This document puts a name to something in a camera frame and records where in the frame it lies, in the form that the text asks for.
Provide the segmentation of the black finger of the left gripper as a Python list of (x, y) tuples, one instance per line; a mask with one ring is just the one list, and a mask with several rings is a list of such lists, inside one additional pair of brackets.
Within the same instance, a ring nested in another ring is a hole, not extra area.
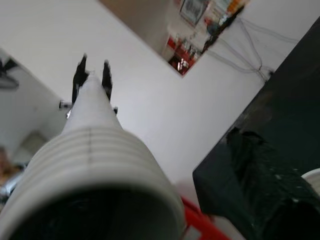
[(84, 54), (80, 63), (77, 65), (76, 72), (72, 81), (72, 101), (75, 102), (80, 90), (80, 87), (83, 86), (84, 82), (88, 78), (88, 73), (86, 72), (86, 61), (87, 55)]
[(111, 100), (113, 82), (112, 82), (112, 74), (111, 68), (109, 65), (109, 61), (105, 60), (103, 64), (103, 73), (102, 73), (102, 82), (101, 85), (107, 95), (107, 98)]

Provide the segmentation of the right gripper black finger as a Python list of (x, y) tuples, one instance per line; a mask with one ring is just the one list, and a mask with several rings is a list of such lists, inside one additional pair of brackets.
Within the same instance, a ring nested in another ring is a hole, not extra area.
[(266, 140), (233, 128), (231, 166), (260, 240), (318, 240), (320, 197)]

